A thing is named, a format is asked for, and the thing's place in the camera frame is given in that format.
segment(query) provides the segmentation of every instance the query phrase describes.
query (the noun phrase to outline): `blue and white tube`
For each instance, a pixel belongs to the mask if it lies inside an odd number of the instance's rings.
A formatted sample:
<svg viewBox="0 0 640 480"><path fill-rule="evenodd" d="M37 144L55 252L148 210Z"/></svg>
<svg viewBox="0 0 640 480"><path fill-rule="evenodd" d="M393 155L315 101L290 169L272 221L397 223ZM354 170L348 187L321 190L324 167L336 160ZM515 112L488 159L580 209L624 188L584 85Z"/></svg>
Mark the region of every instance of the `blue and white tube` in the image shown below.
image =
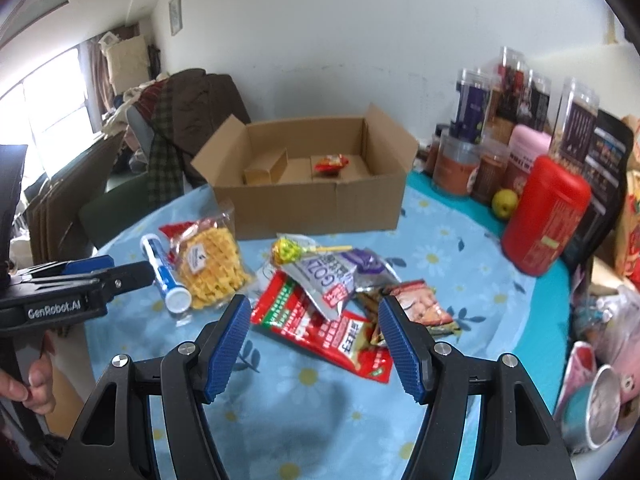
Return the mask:
<svg viewBox="0 0 640 480"><path fill-rule="evenodd" d="M191 293L175 279L160 238L154 234L140 238L140 249L156 272L156 286L169 312L181 314L191 306Z"/></svg>

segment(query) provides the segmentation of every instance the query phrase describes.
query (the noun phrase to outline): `green plaid cloth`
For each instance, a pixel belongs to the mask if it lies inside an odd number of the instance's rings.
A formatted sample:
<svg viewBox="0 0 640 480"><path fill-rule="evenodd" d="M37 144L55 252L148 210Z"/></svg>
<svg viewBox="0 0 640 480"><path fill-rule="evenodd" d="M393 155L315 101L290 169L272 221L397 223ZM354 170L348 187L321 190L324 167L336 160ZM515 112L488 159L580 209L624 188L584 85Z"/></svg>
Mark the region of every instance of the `green plaid cloth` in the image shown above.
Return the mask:
<svg viewBox="0 0 640 480"><path fill-rule="evenodd" d="M153 207L167 204L184 193L180 158L171 142L174 138L173 97L174 85L169 78L151 117L155 135L149 153L148 193L149 204Z"/></svg>

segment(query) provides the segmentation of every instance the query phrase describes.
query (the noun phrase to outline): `silver bolt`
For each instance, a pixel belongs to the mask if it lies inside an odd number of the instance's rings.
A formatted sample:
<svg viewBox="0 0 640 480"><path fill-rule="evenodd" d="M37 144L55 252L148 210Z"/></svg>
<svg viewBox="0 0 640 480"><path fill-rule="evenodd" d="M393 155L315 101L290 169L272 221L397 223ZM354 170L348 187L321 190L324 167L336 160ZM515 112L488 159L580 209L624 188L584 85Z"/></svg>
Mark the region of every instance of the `silver bolt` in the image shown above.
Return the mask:
<svg viewBox="0 0 640 480"><path fill-rule="evenodd" d="M129 362L129 356L124 354L118 354L111 360L111 364L116 368L122 368L125 364Z"/></svg>
<svg viewBox="0 0 640 480"><path fill-rule="evenodd" d="M505 354L502 356L502 362L509 368L518 366L518 358L513 354Z"/></svg>
<svg viewBox="0 0 640 480"><path fill-rule="evenodd" d="M433 349L440 355L449 355L451 353L451 345L447 343L436 343Z"/></svg>
<svg viewBox="0 0 640 480"><path fill-rule="evenodd" d="M194 345L191 341L187 341L186 343L182 343L178 346L178 353L182 355L191 355L196 351L196 345Z"/></svg>

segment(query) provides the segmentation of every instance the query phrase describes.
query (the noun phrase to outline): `open cardboard box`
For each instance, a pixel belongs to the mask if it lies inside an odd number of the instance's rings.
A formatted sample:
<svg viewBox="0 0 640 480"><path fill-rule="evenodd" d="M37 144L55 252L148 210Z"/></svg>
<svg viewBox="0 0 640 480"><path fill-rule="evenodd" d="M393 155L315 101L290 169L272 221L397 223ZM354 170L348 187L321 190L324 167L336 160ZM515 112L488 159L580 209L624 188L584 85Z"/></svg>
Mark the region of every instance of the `open cardboard box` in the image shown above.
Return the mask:
<svg viewBox="0 0 640 480"><path fill-rule="evenodd" d="M288 161L276 184L248 186L252 161L285 148ZM236 208L236 236L329 234L395 229L418 141L371 105L364 117L303 118L242 124L229 117L193 159L218 202ZM349 165L336 177L314 174L325 155Z"/></svg>

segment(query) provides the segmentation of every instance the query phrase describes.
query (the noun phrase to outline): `red bottle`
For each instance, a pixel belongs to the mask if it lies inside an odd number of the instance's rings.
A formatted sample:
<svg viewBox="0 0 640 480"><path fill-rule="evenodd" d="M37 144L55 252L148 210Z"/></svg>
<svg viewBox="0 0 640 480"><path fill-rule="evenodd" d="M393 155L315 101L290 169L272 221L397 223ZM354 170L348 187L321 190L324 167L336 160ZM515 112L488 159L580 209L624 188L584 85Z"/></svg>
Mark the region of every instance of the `red bottle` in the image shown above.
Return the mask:
<svg viewBox="0 0 640 480"><path fill-rule="evenodd" d="M539 156L502 235L502 250L525 274L541 276L564 250L591 200L591 187Z"/></svg>

